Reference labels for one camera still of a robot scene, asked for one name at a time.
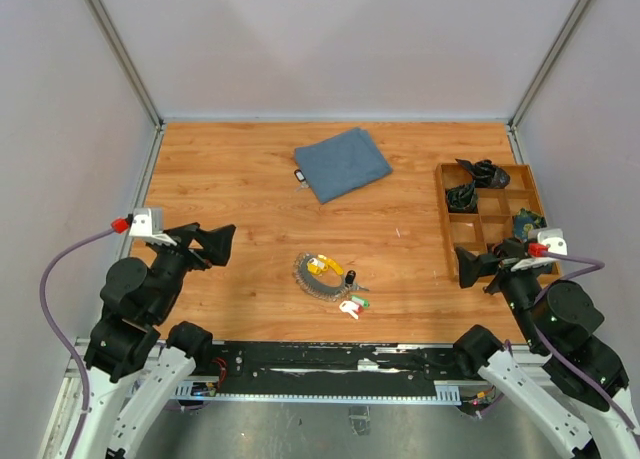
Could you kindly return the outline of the yellow tagged key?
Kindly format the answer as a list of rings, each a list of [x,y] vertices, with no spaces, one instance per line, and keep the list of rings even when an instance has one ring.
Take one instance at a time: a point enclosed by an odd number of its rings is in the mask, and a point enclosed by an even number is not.
[[[329,266],[318,258],[310,258],[306,263],[307,271],[313,275],[320,275],[329,270]]]

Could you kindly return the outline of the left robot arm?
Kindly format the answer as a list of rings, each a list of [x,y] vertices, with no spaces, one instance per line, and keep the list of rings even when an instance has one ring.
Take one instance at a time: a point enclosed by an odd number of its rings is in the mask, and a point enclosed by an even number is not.
[[[224,267],[231,257],[233,224],[203,230],[198,223],[172,229],[153,225],[141,214],[129,224],[156,257],[146,265],[136,257],[118,260],[100,291],[103,310],[84,355],[88,399],[74,458],[131,458],[176,386],[214,362],[213,336],[182,322],[174,326],[160,362],[133,397],[127,395],[158,343],[163,324],[191,271]]]

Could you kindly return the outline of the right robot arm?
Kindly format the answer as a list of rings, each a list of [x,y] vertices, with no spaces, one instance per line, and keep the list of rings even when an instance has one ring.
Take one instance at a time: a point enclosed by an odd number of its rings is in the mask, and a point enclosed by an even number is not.
[[[543,370],[577,411],[530,379],[506,344],[481,325],[454,343],[455,371],[495,386],[563,458],[638,457],[639,420],[628,375],[619,355],[595,335],[603,314],[576,283],[579,272],[546,286],[538,281],[539,269],[553,262],[578,263],[584,274],[602,269],[603,262],[569,255],[559,229],[538,231],[526,241],[508,238],[481,255],[462,246],[454,251],[460,287],[490,278],[485,293],[503,295],[530,352],[544,358]]]

